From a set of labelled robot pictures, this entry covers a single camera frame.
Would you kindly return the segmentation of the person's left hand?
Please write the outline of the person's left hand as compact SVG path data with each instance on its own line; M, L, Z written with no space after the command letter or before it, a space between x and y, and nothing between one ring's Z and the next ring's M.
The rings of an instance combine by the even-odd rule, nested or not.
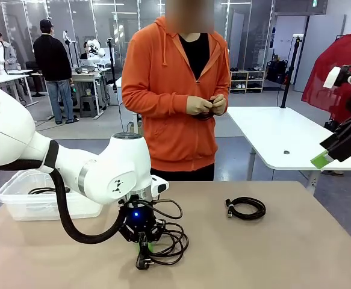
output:
M226 112L227 100L223 94L212 96L210 102L212 103L210 112L217 116L221 116Z

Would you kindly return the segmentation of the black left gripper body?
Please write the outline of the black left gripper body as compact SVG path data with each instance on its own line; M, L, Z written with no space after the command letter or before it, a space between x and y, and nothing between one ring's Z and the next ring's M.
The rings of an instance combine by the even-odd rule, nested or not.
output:
M119 228L126 241L139 241L141 235L147 241L158 241L162 236L166 222L155 217L151 203L140 202L123 206L125 220Z

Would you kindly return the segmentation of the person's right hand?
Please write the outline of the person's right hand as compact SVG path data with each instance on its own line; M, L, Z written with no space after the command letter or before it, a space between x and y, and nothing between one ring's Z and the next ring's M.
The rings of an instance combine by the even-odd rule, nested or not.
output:
M187 98L186 112L189 115L195 116L201 113L209 113L212 108L213 104L206 99L197 96L189 96Z

